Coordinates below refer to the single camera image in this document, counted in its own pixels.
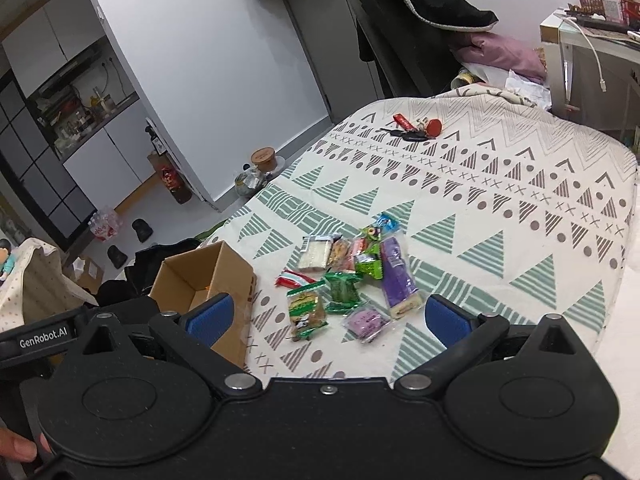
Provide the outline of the person's hand at handle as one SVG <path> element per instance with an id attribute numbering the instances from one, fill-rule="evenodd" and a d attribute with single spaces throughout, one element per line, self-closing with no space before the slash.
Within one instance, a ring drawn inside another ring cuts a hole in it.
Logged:
<path id="1" fill-rule="evenodd" d="M 31 463 L 40 451 L 51 452 L 50 445 L 43 434 L 39 436 L 39 443 L 35 444 L 8 428 L 0 428 L 0 455 L 3 458 L 19 463 Z"/>

